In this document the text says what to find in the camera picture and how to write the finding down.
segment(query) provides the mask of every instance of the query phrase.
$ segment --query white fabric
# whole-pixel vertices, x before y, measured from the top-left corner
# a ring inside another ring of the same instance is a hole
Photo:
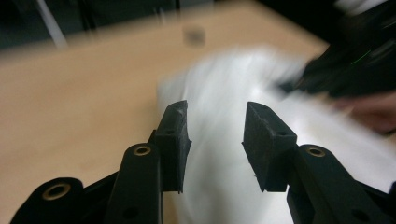
[[[187,100],[192,141],[184,193],[175,195],[180,223],[292,223],[286,193],[262,193],[241,145],[248,101],[270,106],[298,144],[326,147],[359,181],[388,191],[396,149],[302,93],[284,96],[274,83],[297,77],[304,61],[273,49],[234,49],[199,62],[158,88],[161,114]]]

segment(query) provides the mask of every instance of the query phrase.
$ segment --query screw hole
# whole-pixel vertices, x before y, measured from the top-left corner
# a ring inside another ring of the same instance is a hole
[[[146,156],[151,152],[151,148],[149,147],[138,147],[134,150],[134,154],[136,156]]]
[[[52,185],[46,191],[44,191],[42,197],[46,201],[53,201],[62,198],[71,189],[71,186],[67,183],[58,183]]]
[[[315,156],[315,157],[324,157],[326,155],[323,149],[315,148],[315,147],[308,148],[306,152],[311,156]]]
[[[126,219],[132,219],[134,217],[137,217],[137,215],[139,215],[139,211],[135,207],[129,207],[125,209],[125,211],[123,211],[122,215]]]
[[[369,216],[367,216],[367,214],[365,212],[361,211],[360,209],[352,209],[352,215],[360,221],[363,221],[363,222],[370,221]]]

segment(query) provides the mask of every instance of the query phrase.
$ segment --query small dark object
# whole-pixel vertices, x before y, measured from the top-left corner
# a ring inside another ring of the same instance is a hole
[[[201,47],[205,44],[205,29],[198,25],[192,25],[183,29],[184,42],[188,45]]]

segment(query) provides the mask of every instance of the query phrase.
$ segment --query table surface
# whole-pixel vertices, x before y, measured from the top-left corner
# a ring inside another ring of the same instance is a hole
[[[186,32],[204,32],[189,43]],[[159,122],[160,77],[206,55],[271,45],[307,59],[327,44],[250,2],[183,11],[71,37],[70,48],[40,44],[0,54],[0,223],[30,193],[60,176],[87,186],[120,166],[124,150],[146,142]],[[165,222],[176,223],[170,203]]]

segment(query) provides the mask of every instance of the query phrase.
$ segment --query person's hand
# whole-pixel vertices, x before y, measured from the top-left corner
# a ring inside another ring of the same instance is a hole
[[[341,98],[335,106],[340,109],[352,107],[352,117],[377,133],[396,130],[396,91]]]

